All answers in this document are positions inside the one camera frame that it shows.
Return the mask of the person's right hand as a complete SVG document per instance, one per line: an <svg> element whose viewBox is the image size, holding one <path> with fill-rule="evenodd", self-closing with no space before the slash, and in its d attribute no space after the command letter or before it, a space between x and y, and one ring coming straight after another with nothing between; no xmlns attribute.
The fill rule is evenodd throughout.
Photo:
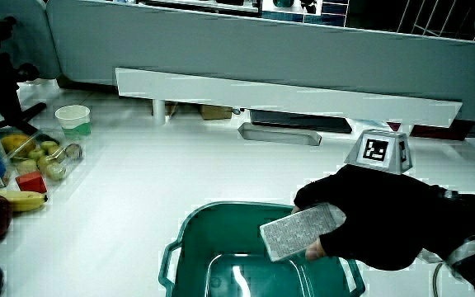
<svg viewBox="0 0 475 297"><path fill-rule="evenodd" d="M327 202L346 216L308 247L306 257L355 259L385 271L410 266L423 249L446 258L458 244L443 194L413 177L346 164L294 198L301 210Z"/></svg>

